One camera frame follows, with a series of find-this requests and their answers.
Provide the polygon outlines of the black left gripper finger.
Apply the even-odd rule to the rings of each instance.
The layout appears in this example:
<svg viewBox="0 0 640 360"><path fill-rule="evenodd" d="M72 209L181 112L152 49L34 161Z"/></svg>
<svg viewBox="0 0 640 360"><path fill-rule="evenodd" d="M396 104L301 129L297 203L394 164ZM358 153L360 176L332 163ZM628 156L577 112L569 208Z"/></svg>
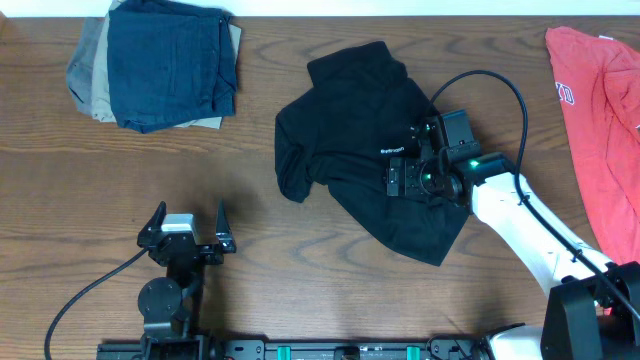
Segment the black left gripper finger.
<svg viewBox="0 0 640 360"><path fill-rule="evenodd" d="M226 216L223 201L220 201L218 204L215 235L222 253L235 253L237 251L237 246Z"/></svg>
<svg viewBox="0 0 640 360"><path fill-rule="evenodd" d="M167 214L167 206L161 201L149 221L138 233L137 245L140 248L152 248L162 239L162 224Z"/></svg>

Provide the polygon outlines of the black t-shirt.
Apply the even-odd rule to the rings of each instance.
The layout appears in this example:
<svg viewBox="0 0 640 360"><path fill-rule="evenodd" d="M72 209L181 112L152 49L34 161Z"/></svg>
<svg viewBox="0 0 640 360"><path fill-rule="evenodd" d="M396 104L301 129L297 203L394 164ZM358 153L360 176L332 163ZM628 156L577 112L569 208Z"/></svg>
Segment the black t-shirt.
<svg viewBox="0 0 640 360"><path fill-rule="evenodd" d="M313 60L313 83L275 118L280 192L301 203L313 184L389 249L439 266L462 230L465 209L430 195L392 197L385 176L393 157L419 154L414 130L430 101L382 41Z"/></svg>

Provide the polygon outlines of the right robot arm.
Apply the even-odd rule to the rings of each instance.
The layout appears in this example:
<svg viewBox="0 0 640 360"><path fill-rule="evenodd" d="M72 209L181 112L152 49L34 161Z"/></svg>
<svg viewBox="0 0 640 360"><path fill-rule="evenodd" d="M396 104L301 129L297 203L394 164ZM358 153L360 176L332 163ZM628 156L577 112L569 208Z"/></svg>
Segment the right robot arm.
<svg viewBox="0 0 640 360"><path fill-rule="evenodd" d="M465 114L416 130L416 157L393 157L390 196L435 196L491 227L547 297L541 327L516 324L459 349L467 359L636 359L639 265L618 265L572 232L502 153L483 153Z"/></svg>

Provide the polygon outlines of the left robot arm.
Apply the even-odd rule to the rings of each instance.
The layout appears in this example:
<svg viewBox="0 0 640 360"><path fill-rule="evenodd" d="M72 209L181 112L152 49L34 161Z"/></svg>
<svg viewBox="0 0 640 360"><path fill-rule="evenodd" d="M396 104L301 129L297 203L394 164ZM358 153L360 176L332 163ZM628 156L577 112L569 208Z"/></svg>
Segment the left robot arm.
<svg viewBox="0 0 640 360"><path fill-rule="evenodd" d="M224 204L218 205L213 244L200 244L192 214L169 214L161 202L138 234L137 245L166 275L143 286L138 308L144 318L143 359L222 359L208 335L196 331L205 268L237 251Z"/></svg>

